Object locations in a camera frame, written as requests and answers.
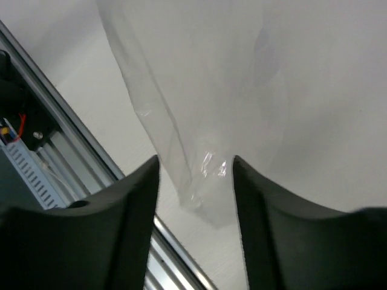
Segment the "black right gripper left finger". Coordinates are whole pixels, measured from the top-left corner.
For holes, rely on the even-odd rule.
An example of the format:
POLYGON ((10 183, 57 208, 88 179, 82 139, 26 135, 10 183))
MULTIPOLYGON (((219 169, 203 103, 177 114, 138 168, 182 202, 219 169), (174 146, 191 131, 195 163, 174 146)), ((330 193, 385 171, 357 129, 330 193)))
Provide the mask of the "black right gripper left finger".
POLYGON ((67 208, 1 204, 2 289, 142 289, 160 162, 67 208))

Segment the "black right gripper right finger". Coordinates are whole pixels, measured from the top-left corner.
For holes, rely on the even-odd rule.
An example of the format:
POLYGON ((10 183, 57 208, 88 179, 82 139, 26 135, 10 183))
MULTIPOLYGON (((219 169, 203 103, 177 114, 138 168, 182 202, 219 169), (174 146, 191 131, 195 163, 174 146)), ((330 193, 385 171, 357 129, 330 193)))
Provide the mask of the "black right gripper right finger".
POLYGON ((386 208, 318 205, 240 156, 232 172, 250 289, 386 288, 386 208))

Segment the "clear zip bag blue zipper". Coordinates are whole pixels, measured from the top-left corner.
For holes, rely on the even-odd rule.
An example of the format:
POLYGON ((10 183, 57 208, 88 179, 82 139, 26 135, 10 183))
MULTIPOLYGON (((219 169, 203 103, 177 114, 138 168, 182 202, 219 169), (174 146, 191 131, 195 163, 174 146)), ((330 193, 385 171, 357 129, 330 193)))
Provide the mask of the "clear zip bag blue zipper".
POLYGON ((235 222, 234 156, 313 202, 386 204, 385 1, 98 1, 181 207, 235 222))

